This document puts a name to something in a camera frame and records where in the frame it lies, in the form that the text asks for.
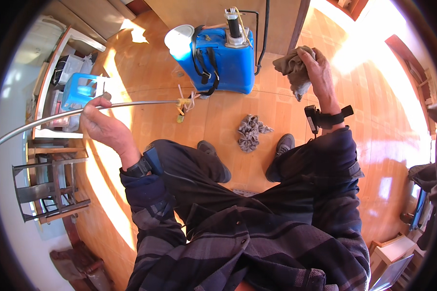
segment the metal chair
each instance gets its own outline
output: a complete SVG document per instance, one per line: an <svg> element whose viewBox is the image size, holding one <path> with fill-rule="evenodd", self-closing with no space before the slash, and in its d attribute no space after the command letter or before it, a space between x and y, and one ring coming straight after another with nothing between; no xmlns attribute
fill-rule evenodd
<svg viewBox="0 0 437 291"><path fill-rule="evenodd" d="M77 152L56 153L53 151L52 154L47 154L47 162L12 166L16 197L24 222L39 218L41 223L49 223L52 220L76 214L77 212L87 209L91 203L90 199L80 202L76 201L75 193L78 189L75 186L74 167L75 163L87 161L87 157L75 158L76 154ZM69 187L61 189L59 183L59 166L68 164L71 166L71 183ZM37 167L47 167L49 182L30 187L17 188L16 176L24 169ZM22 204L35 202L35 204L40 205L41 201L44 201L42 203L44 205L42 213L36 213L36 215L33 216L23 212ZM45 201L52 201L53 205L46 204ZM56 209L49 210L48 207L50 206L54 206Z"/></svg>

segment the white wall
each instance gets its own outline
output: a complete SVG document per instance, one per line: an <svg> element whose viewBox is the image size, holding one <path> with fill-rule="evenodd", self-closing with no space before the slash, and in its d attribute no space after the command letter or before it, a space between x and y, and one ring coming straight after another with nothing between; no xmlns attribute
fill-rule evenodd
<svg viewBox="0 0 437 291"><path fill-rule="evenodd" d="M26 100L32 94L39 69L18 63L13 63L9 68L0 96L0 137L24 125ZM61 220L43 225L43 235L34 221L24 223L19 211L12 165L25 163L23 135L0 145L0 218L6 236L17 260L36 288L42 291L73 290L69 282L60 276L49 257L52 250L71 248ZM17 186L23 187L25 184L26 179L21 172L17 176Z"/></svg>

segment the cloth rag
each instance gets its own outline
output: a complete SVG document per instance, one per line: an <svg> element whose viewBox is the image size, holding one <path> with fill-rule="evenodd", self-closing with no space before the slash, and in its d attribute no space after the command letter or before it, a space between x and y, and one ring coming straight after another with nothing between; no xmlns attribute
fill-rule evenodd
<svg viewBox="0 0 437 291"><path fill-rule="evenodd" d="M248 114L243 118L238 128L238 132L241 134L238 140L239 147L242 151L250 153L256 150L259 144L259 133L266 134L272 131L274 131L272 128L259 121L258 115Z"/></svg>
<svg viewBox="0 0 437 291"><path fill-rule="evenodd" d="M277 71L282 73L282 75L287 76L291 84L291 91L296 99L301 102L303 95L306 94L309 86L311 85L311 81L309 80L306 65L304 65L296 49L303 49L307 51L315 60L314 51L308 46L302 46L290 50L288 55L281 57L280 59L276 59L272 63Z"/></svg>

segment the wrist device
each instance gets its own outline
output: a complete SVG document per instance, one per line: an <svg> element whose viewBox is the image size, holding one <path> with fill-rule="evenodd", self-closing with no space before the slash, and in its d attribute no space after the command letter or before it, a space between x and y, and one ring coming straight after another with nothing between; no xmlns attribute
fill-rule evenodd
<svg viewBox="0 0 437 291"><path fill-rule="evenodd" d="M342 123L345 117L353 115L354 112L351 105L348 105L342 109L341 113L331 115L321 113L320 109L315 108L315 105L309 105L304 108L304 113L306 114L312 133L317 135L319 128L332 129L333 125Z"/></svg>
<svg viewBox="0 0 437 291"><path fill-rule="evenodd" d="M129 167L126 172L120 169L120 172L128 177L141 178L151 172L155 175L162 175L163 169L160 164L157 151L154 147L147 149L141 156L140 160L133 166Z"/></svg>

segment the plaid shirt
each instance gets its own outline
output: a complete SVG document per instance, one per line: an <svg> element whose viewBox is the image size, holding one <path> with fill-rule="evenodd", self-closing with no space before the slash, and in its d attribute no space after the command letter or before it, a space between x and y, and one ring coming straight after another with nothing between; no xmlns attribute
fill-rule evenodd
<svg viewBox="0 0 437 291"><path fill-rule="evenodd" d="M320 164L306 177L317 187L312 225L248 207L213 213L195 204L192 215L205 219L186 243L162 179L121 175L139 228L127 290L234 290L243 279L256 290L367 290L369 253L356 209L363 174L351 131L308 145Z"/></svg>

